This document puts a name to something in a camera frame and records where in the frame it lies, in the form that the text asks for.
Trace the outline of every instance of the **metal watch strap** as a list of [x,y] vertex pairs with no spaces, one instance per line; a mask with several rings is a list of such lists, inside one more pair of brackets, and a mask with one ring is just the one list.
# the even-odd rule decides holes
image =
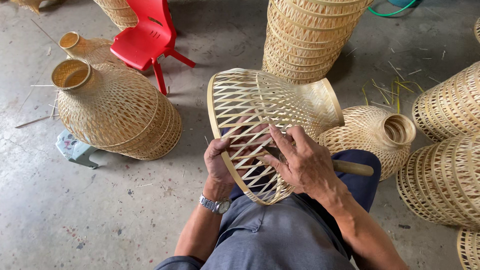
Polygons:
[[202,192],[202,195],[200,196],[200,200],[199,202],[205,206],[206,208],[210,209],[210,210],[215,210],[215,202],[214,201],[211,201],[207,198],[205,198],[203,192]]

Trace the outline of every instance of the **watch face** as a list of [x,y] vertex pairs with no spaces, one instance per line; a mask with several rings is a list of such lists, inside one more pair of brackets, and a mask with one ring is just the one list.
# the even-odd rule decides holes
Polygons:
[[221,202],[221,203],[218,205],[218,207],[217,207],[217,212],[218,212],[219,214],[223,214],[223,213],[225,213],[225,212],[228,210],[228,208],[230,208],[230,201],[229,201],[229,200],[225,200],[225,201]]

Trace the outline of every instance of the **bamboo lampshade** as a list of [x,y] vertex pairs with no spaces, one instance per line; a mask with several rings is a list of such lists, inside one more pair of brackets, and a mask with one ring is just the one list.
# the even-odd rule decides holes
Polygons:
[[30,9],[31,11],[40,14],[40,3],[46,0],[10,0],[17,3],[19,6]]
[[407,206],[425,220],[480,228],[480,135],[459,136],[413,152],[397,174]]
[[415,139],[415,126],[406,116],[374,106],[343,109],[345,126],[333,128],[318,137],[318,143],[331,154],[362,149],[375,154],[382,164],[380,180],[398,171],[407,160]]
[[464,270],[480,269],[480,232],[478,230],[460,228],[456,248]]
[[130,8],[126,0],[94,0],[110,17],[112,22],[121,30],[135,27],[138,22],[137,15]]
[[51,80],[60,90],[63,124],[84,143],[155,160],[170,152],[180,138],[179,113],[134,69],[71,58],[57,65]]
[[480,18],[475,23],[475,27],[473,27],[473,32],[475,33],[475,37],[480,42]]
[[325,77],[373,0],[270,0],[262,70],[293,84]]
[[113,42],[104,38],[84,39],[77,32],[64,34],[60,41],[60,47],[72,58],[82,58],[90,65],[101,63],[115,63],[123,65],[111,51]]
[[480,62],[421,94],[412,115],[434,142],[480,132]]
[[[248,165],[253,158],[264,155],[262,147],[272,142],[272,138],[256,141],[269,134],[268,125],[260,132],[253,129],[271,123],[284,132],[291,126],[301,125],[310,137],[318,137],[321,132],[344,124],[340,105],[327,79],[294,86],[266,72],[237,68],[215,74],[208,85],[207,96],[215,138],[231,136],[230,147],[238,149],[235,154],[223,152],[222,158],[239,187],[261,205],[278,202],[290,195],[294,187],[285,183],[271,166],[262,162]],[[223,128],[229,130],[222,136]],[[241,133],[233,134],[239,129]],[[248,142],[239,144],[243,137],[248,138]],[[255,146],[251,154],[239,155],[250,146]],[[262,172],[254,176],[254,170],[259,167]],[[240,170],[246,173],[241,176]],[[265,175],[270,181],[260,184],[258,180]],[[258,186],[262,187],[260,192],[255,194],[250,190]]]

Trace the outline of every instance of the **concrete floor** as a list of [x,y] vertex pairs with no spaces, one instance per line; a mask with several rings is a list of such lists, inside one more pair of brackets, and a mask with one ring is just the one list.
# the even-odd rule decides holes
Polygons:
[[[159,160],[97,151],[92,160],[101,167],[93,171],[68,162],[55,148],[61,121],[14,128],[50,115],[54,88],[30,85],[50,85],[51,71],[65,59],[31,19],[55,40],[68,31],[113,38],[118,28],[90,0],[50,5],[40,16],[1,0],[0,269],[151,269],[173,255],[207,177],[205,137],[213,138],[208,80],[234,67],[261,69],[266,6],[266,0],[171,0],[177,49],[198,63],[191,69],[172,58],[162,62],[168,98],[185,131]],[[373,6],[381,12],[397,9],[386,1]],[[424,0],[397,18],[366,12],[327,75],[342,108],[365,104],[361,87],[368,79],[390,86],[396,73],[388,61],[424,89],[437,84],[429,77],[443,81],[479,61],[480,44],[472,31],[478,10],[476,0]],[[151,72],[148,76],[155,81]],[[366,93],[382,103],[372,87]],[[408,117],[418,94],[402,92],[401,112]],[[430,143],[417,134],[412,150]],[[461,269],[457,229],[417,217],[399,198],[394,177],[380,183],[371,216],[412,269]]]

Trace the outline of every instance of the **forearm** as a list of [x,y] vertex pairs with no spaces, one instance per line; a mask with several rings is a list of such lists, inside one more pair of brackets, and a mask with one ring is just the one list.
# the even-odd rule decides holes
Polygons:
[[[228,197],[231,189],[207,178],[203,193],[207,199],[217,201]],[[190,256],[205,262],[215,248],[221,221],[222,216],[198,203],[180,234],[175,256]]]
[[318,199],[335,218],[343,239],[353,249],[357,266],[360,269],[408,269],[387,234],[355,201],[347,187],[341,182],[333,190],[328,198]]

